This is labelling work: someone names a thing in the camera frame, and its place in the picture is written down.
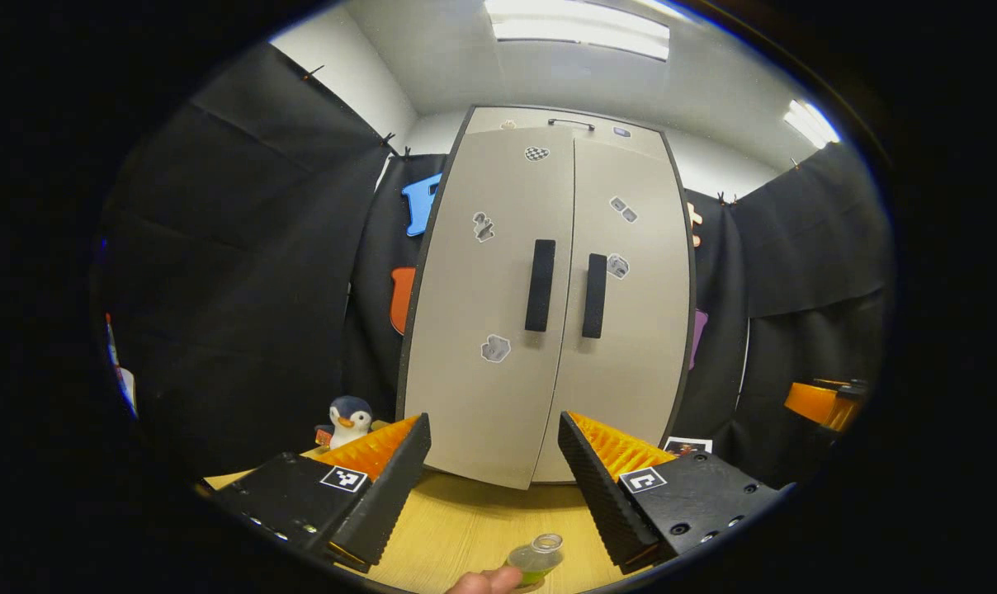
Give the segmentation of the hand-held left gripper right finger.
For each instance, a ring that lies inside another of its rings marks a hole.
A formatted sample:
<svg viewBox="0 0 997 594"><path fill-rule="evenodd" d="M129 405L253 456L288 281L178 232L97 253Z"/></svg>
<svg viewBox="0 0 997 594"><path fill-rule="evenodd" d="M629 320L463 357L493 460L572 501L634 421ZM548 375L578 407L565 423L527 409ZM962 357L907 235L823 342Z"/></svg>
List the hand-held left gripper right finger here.
<svg viewBox="0 0 997 594"><path fill-rule="evenodd" d="M558 445L612 563L624 574L721 544L796 488L771 488L720 456L674 455L573 411Z"/></svg>

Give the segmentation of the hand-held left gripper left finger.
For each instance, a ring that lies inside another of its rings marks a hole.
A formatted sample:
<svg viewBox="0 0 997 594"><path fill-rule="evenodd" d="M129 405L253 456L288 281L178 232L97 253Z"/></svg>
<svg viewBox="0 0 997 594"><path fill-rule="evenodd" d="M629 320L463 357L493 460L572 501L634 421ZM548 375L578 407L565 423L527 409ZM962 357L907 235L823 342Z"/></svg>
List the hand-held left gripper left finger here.
<svg viewBox="0 0 997 594"><path fill-rule="evenodd" d="M215 490L225 512L281 549L367 573L381 561L432 444L420 413L321 455L283 452Z"/></svg>

